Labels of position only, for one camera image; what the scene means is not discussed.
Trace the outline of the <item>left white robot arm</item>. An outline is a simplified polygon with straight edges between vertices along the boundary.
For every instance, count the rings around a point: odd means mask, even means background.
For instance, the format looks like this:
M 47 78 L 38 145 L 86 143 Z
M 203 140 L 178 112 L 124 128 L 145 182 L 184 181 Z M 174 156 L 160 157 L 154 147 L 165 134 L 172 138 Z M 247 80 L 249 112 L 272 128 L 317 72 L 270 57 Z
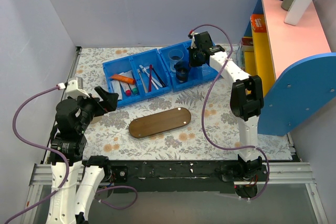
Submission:
M 115 111 L 118 94 L 95 87 L 98 94 L 69 95 L 56 106 L 58 133 L 50 156 L 52 192 L 47 223 L 88 223 L 88 212 L 101 182 L 112 176 L 106 156 L 92 156 L 82 165 L 85 131 L 95 117 Z

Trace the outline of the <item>dark smoked plastic cup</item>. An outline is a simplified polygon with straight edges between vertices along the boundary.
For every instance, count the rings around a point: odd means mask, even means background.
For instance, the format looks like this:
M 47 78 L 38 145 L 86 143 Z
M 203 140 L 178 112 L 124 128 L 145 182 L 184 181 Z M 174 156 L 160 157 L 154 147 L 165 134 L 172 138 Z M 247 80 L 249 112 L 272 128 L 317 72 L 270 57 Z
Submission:
M 176 72 L 176 78 L 180 83 L 188 81 L 188 75 L 190 72 L 189 63 L 187 61 L 180 61 L 174 66 Z

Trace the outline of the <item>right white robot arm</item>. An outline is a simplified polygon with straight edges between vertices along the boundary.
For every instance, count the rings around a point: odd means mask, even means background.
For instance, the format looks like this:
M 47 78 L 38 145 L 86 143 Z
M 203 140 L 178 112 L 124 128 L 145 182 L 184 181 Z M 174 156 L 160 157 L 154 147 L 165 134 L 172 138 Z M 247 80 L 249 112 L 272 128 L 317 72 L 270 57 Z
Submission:
M 231 86 L 229 106 L 237 117 L 240 139 L 240 146 L 233 148 L 238 151 L 238 164 L 233 174 L 242 180 L 251 180 L 262 168 L 262 157 L 257 150 L 258 120 L 264 107 L 262 80 L 235 64 L 222 46 L 213 44 L 208 32 L 196 33 L 192 30 L 188 37 L 191 39 L 188 47 L 190 66 L 207 64 Z

